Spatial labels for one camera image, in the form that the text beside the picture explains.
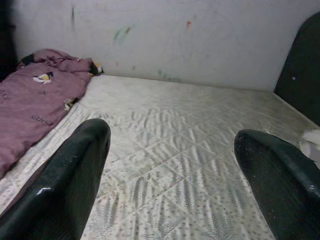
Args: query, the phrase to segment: red mark on wall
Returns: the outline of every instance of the red mark on wall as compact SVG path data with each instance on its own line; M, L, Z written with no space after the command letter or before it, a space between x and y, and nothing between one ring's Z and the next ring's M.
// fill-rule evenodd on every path
M189 29L189 28L190 28L190 26L191 26L191 24L192 24L192 22L191 22L191 21L187 21L187 22L186 22L186 29Z

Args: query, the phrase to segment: bed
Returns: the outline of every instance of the bed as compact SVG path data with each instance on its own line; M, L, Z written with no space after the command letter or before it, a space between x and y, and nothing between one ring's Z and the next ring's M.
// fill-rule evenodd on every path
M275 94L101 75L0 181L0 212L85 120L111 146L83 240L274 239L234 156L239 130L297 146L317 128Z

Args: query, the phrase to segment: white quilted mattress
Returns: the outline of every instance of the white quilted mattress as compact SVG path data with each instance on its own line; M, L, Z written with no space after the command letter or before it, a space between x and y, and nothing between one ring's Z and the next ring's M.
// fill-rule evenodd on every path
M94 77L85 97L0 181L0 212L84 120L111 147L83 240L272 240L234 156L241 129L298 144L315 125L273 93Z

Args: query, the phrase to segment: purple blanket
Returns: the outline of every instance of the purple blanket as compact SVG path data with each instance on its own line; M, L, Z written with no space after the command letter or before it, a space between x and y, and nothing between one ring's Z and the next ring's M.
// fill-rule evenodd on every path
M92 64L43 49L0 83L0 179L85 94Z

